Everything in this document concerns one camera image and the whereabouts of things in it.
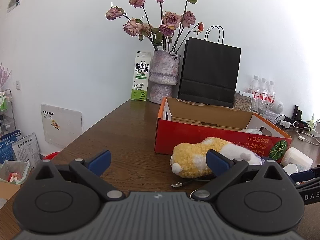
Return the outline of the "small white round cup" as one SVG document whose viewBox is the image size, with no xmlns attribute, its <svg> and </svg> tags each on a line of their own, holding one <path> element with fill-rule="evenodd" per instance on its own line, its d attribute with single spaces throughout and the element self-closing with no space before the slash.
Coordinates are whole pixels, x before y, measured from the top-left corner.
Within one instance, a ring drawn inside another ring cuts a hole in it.
<svg viewBox="0 0 320 240">
<path fill-rule="evenodd" d="M 290 176 L 292 174 L 298 173 L 298 167 L 295 164 L 287 164 L 283 167 L 283 170 Z"/>
</svg>

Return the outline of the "frosted plastic storage box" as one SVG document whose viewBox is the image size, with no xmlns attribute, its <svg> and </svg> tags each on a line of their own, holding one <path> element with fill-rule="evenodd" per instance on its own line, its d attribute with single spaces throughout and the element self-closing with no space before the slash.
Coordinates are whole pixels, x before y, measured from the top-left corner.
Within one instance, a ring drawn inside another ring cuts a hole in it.
<svg viewBox="0 0 320 240">
<path fill-rule="evenodd" d="M 281 160 L 282 166 L 289 164 L 295 164 L 299 171 L 306 171 L 311 168 L 313 160 L 298 149 L 290 147 Z"/>
</svg>

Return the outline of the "white yellow plush hamster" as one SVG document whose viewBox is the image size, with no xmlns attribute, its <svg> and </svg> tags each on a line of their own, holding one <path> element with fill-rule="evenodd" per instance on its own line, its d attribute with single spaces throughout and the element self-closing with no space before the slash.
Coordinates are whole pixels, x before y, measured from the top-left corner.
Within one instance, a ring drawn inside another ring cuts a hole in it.
<svg viewBox="0 0 320 240">
<path fill-rule="evenodd" d="M 183 142 L 175 146 L 170 158 L 172 172 L 182 178 L 199 178 L 212 174 L 206 164 L 209 150 L 216 150 L 229 159 L 240 158 L 250 165 L 261 165 L 261 160 L 254 152 L 220 138 L 208 137 L 196 144 Z"/>
</svg>

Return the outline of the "translucent plastic bag ball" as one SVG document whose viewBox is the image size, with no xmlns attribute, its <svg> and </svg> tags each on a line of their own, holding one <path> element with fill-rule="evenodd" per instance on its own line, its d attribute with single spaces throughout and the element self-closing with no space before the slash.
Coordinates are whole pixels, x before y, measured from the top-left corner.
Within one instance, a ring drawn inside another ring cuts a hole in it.
<svg viewBox="0 0 320 240">
<path fill-rule="evenodd" d="M 249 134 L 258 134 L 263 135 L 262 131 L 260 129 L 254 128 L 254 129 L 242 129 L 240 132 L 249 133 Z"/>
</svg>

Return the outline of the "purple knitted cloth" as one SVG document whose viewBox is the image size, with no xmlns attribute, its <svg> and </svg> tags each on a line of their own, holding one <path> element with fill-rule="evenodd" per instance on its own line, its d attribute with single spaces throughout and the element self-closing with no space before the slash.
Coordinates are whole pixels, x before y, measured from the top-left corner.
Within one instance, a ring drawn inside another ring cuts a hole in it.
<svg viewBox="0 0 320 240">
<path fill-rule="evenodd" d="M 262 165 L 264 164 L 264 162 L 270 159 L 269 157 L 261 157 L 261 156 L 258 156 L 258 158 L 261 160 Z"/>
</svg>

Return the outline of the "red plastic basin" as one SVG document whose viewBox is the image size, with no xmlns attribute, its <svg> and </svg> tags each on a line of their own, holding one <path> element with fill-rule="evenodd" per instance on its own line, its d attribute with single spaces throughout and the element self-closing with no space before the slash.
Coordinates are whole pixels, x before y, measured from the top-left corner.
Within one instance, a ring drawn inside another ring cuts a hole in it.
<svg viewBox="0 0 320 240">
<path fill-rule="evenodd" d="M 42 160 L 52 160 L 53 158 L 55 158 L 58 154 L 60 153 L 60 151 L 58 152 L 53 152 L 45 157 L 42 158 Z"/>
</svg>

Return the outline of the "red pumpkin cardboard box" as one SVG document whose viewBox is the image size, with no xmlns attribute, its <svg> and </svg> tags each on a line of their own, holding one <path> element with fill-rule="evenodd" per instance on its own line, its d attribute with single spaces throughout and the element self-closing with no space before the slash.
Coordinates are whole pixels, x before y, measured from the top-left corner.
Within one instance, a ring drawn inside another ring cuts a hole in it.
<svg viewBox="0 0 320 240">
<path fill-rule="evenodd" d="M 263 135 L 240 132 L 260 129 Z M 292 138 L 256 113 L 164 98 L 159 108 L 154 151 L 171 155 L 175 146 L 195 144 L 208 137 L 227 140 L 262 157 L 281 161 Z"/>
</svg>

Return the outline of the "black power strip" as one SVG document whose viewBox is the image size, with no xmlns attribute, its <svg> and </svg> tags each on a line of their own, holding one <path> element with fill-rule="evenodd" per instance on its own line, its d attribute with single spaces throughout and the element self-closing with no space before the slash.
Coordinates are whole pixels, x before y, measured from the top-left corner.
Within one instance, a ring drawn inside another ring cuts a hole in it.
<svg viewBox="0 0 320 240">
<path fill-rule="evenodd" d="M 286 116 L 284 114 L 282 114 L 276 118 L 276 121 L 277 121 L 276 124 L 280 126 L 281 120 L 291 122 L 290 128 L 292 128 L 292 129 L 304 130 L 304 131 L 308 131 L 310 129 L 310 124 L 308 124 L 307 122 L 302 121 L 302 120 L 294 121 L 292 118 L 289 118 L 288 116 Z"/>
</svg>

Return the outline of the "black upright device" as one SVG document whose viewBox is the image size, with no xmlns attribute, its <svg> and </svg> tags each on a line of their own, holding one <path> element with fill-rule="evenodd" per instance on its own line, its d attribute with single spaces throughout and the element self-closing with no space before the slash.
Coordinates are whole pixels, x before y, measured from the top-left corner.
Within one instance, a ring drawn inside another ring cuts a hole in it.
<svg viewBox="0 0 320 240">
<path fill-rule="evenodd" d="M 302 111 L 299 110 L 299 106 L 295 105 L 294 110 L 293 110 L 292 119 L 294 121 L 297 121 L 297 120 L 301 120 L 301 117 L 302 117 Z"/>
</svg>

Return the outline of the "clear jar of seeds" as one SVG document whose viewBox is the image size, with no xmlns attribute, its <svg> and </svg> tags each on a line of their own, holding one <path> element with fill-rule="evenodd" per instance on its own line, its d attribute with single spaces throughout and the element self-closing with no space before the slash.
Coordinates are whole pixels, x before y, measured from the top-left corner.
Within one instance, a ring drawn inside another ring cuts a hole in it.
<svg viewBox="0 0 320 240">
<path fill-rule="evenodd" d="M 236 90 L 233 99 L 233 108 L 249 112 L 251 110 L 253 94 Z"/>
</svg>

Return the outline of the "white printed tin box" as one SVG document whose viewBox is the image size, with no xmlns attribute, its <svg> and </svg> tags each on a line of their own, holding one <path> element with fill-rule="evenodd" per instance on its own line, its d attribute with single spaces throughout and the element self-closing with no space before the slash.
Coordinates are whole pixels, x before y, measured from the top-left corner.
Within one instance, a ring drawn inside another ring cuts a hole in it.
<svg viewBox="0 0 320 240">
<path fill-rule="evenodd" d="M 276 121 L 277 116 L 278 115 L 272 111 L 266 111 L 265 114 L 263 115 L 263 118 L 275 124 L 277 122 Z"/>
</svg>

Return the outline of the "clear drinking glass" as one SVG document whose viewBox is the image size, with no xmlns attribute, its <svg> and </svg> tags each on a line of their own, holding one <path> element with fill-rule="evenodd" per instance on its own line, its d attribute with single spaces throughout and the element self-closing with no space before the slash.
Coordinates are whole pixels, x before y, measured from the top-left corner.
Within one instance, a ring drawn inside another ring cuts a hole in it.
<svg viewBox="0 0 320 240">
<path fill-rule="evenodd" d="M 253 98 L 251 103 L 251 111 L 264 115 L 267 109 L 267 101 L 261 100 L 260 98 Z"/>
</svg>

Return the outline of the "white round speaker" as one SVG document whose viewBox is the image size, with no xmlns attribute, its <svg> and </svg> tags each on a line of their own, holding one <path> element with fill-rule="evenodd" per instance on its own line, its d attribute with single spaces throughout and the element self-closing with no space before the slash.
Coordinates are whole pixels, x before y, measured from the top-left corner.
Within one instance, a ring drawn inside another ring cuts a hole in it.
<svg viewBox="0 0 320 240">
<path fill-rule="evenodd" d="M 271 108 L 271 111 L 276 114 L 281 114 L 283 110 L 284 110 L 283 103 L 279 100 L 275 100 L 273 103 L 273 107 Z"/>
</svg>

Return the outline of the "white lined trash bin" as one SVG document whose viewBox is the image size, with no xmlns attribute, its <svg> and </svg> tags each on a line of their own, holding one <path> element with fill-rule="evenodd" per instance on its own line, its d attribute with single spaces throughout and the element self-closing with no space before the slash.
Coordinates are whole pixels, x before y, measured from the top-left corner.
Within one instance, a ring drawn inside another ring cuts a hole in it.
<svg viewBox="0 0 320 240">
<path fill-rule="evenodd" d="M 28 178 L 30 170 L 29 162 L 6 160 L 1 164 L 1 182 L 22 185 Z"/>
</svg>

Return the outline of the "white green milk carton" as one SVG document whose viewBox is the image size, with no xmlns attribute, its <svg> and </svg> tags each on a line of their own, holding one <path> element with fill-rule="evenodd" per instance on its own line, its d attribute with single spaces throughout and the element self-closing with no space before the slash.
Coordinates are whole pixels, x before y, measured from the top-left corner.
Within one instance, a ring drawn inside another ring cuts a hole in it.
<svg viewBox="0 0 320 240">
<path fill-rule="evenodd" d="M 145 101 L 148 92 L 151 53 L 137 51 L 133 72 L 131 100 Z"/>
</svg>

